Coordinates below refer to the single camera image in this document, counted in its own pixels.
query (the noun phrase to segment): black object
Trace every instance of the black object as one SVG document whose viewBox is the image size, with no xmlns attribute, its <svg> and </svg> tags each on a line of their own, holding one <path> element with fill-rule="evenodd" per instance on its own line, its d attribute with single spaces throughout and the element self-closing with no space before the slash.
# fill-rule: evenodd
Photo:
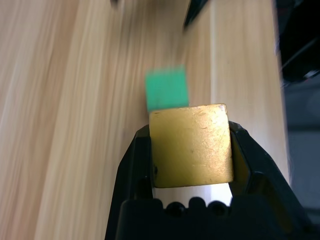
<svg viewBox="0 0 320 240">
<path fill-rule="evenodd" d="M 304 0 L 295 7 L 280 34 L 282 74 L 301 82 L 320 73 L 319 0 Z"/>
<path fill-rule="evenodd" d="M 112 4 L 117 5 L 119 0 L 110 0 L 110 2 Z M 190 0 L 189 9 L 183 24 L 184 29 L 186 29 L 186 27 L 189 26 L 195 20 L 195 18 L 198 16 L 198 14 L 204 8 L 207 2 L 208 0 Z"/>
<path fill-rule="evenodd" d="M 229 122 L 234 182 L 230 207 L 194 197 L 186 208 L 153 199 L 149 126 L 140 129 L 117 171 L 106 240 L 320 239 L 273 159 Z"/>
</svg>

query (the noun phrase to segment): gold cube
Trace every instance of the gold cube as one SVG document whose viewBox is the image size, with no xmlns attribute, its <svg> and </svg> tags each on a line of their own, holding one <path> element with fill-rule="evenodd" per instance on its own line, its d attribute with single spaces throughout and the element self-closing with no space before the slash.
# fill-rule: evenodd
<svg viewBox="0 0 320 240">
<path fill-rule="evenodd" d="M 149 116 L 156 188 L 233 180 L 231 140 L 224 104 L 171 108 Z"/>
</svg>

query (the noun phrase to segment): wood grain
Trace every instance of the wood grain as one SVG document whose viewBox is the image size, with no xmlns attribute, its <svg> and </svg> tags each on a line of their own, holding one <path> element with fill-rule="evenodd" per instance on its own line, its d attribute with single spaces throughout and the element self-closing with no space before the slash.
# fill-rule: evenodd
<svg viewBox="0 0 320 240">
<path fill-rule="evenodd" d="M 0 0 L 1 240 L 104 239 L 119 161 L 148 123 L 154 68 L 185 65 L 190 104 L 226 103 L 287 174 L 271 0 L 216 0 L 183 34 L 187 7 Z M 210 199 L 209 188 L 158 195 Z"/>
</svg>

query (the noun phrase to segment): green cube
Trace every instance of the green cube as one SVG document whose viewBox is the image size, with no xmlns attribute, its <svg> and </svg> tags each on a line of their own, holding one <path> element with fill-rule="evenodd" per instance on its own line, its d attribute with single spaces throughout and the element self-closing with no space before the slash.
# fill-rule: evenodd
<svg viewBox="0 0 320 240">
<path fill-rule="evenodd" d="M 183 67 L 150 72 L 145 79 L 148 112 L 189 106 L 186 71 Z"/>
</svg>

